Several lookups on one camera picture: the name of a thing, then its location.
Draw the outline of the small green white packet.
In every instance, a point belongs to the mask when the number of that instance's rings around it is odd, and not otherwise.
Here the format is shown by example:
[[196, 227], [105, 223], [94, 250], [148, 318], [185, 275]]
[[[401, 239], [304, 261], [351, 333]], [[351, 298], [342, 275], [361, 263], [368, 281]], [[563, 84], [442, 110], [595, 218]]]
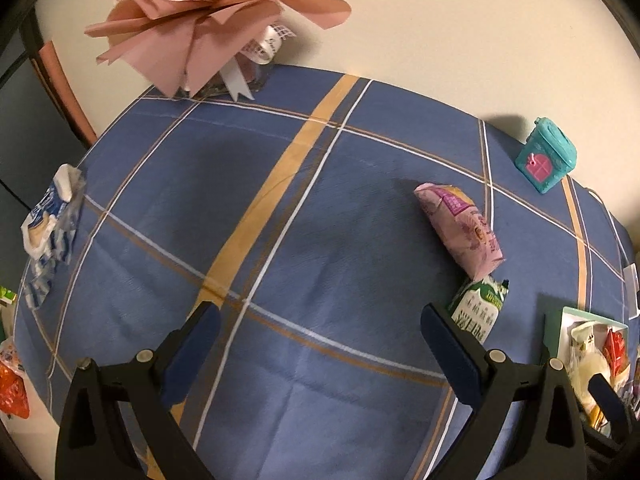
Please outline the small green white packet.
[[454, 324], [484, 344], [508, 296], [509, 285], [508, 280], [496, 281], [491, 275], [465, 283], [446, 310]]

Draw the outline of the red heart snack bag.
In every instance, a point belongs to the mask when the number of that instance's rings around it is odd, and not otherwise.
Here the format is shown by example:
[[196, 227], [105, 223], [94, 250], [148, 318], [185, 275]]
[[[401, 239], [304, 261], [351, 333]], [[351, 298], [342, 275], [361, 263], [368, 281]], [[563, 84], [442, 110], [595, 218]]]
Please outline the red heart snack bag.
[[615, 391], [620, 391], [626, 384], [630, 374], [630, 363], [626, 351], [626, 342], [623, 332], [608, 330], [602, 353], [608, 362], [611, 379], [610, 384]]

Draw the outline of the pink purple snack packet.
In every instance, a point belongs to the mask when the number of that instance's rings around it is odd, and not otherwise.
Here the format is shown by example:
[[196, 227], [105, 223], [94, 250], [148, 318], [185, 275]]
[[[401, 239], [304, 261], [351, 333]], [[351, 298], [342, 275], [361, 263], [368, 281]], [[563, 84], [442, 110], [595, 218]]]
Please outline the pink purple snack packet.
[[503, 263], [495, 232], [461, 188], [423, 183], [413, 195], [442, 244], [472, 281], [486, 278]]

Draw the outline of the white round bun packet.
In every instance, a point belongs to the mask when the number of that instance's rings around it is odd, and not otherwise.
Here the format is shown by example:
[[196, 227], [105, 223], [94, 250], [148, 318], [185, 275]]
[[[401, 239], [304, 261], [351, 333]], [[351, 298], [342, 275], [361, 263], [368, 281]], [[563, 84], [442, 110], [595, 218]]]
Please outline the white round bun packet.
[[610, 366], [599, 350], [585, 354], [570, 372], [570, 384], [576, 398], [587, 413], [590, 413], [596, 406], [596, 401], [588, 387], [590, 379], [597, 374], [602, 375], [607, 382], [611, 381]]

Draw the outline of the orange plastic bag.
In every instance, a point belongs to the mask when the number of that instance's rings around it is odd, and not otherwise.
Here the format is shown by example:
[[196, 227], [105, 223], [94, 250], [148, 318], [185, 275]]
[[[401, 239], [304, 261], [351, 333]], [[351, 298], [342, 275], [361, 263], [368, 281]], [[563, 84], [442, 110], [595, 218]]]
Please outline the orange plastic bag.
[[22, 419], [30, 415], [23, 378], [3, 363], [0, 364], [0, 410]]

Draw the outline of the green rimmed white tray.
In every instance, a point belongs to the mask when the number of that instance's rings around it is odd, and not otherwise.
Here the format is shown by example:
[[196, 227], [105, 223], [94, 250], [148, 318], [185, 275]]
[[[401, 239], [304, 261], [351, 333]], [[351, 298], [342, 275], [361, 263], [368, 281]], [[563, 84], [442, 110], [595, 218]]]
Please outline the green rimmed white tray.
[[[546, 313], [542, 341], [548, 350], [549, 356], [560, 360], [564, 364], [568, 378], [570, 378], [572, 368], [577, 365], [585, 354], [594, 350], [599, 350], [602, 353], [608, 330], [614, 330], [614, 332], [621, 330], [623, 332], [628, 356], [628, 327], [625, 324], [571, 307], [553, 309]], [[620, 391], [614, 391], [617, 394], [621, 394], [623, 388]], [[586, 411], [585, 413], [592, 429], [605, 434], [607, 437], [610, 435], [610, 423], [604, 418], [602, 411], [597, 407], [597, 403], [590, 413]]]

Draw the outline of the blue white crumpled wrapper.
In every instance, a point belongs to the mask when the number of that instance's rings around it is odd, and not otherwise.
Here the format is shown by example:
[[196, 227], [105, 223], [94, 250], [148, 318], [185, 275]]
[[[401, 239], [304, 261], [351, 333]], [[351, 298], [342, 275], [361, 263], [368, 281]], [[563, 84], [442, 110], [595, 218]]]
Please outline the blue white crumpled wrapper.
[[28, 255], [23, 296], [29, 309], [42, 306], [56, 270], [70, 263], [85, 189], [86, 179], [79, 168], [59, 166], [42, 199], [21, 225]]

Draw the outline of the teal toy house box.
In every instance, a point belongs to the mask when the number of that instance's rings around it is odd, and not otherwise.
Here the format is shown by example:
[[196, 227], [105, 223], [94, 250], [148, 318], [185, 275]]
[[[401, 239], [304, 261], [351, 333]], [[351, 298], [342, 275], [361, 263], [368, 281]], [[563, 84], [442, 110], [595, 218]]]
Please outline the teal toy house box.
[[540, 194], [546, 194], [576, 167], [572, 141], [548, 117], [538, 117], [514, 165]]

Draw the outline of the blue plaid tablecloth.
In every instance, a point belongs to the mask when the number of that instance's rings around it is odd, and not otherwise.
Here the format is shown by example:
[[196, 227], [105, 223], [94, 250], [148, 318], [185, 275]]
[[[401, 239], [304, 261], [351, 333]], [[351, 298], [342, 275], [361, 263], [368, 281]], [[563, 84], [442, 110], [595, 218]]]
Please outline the blue plaid tablecloth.
[[85, 156], [73, 259], [18, 352], [62, 414], [76, 363], [130, 360], [210, 298], [222, 326], [180, 426], [219, 479], [422, 479], [464, 423], [420, 332], [465, 279], [414, 197], [461, 188], [510, 292], [488, 338], [538, 359], [544, 317], [626, 322], [625, 229], [574, 180], [539, 194], [521, 145], [396, 87], [282, 66], [253, 103], [138, 94]]

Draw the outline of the pink flower bouquet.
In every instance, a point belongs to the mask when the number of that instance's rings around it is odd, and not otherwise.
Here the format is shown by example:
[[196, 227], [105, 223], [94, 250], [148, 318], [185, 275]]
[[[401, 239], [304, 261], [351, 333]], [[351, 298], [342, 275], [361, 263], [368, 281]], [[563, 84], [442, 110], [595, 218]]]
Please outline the pink flower bouquet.
[[236, 57], [290, 8], [323, 29], [341, 25], [352, 8], [344, 0], [113, 0], [87, 36], [104, 38], [97, 58], [122, 60], [164, 96], [201, 91], [221, 76], [232, 96], [247, 94]]

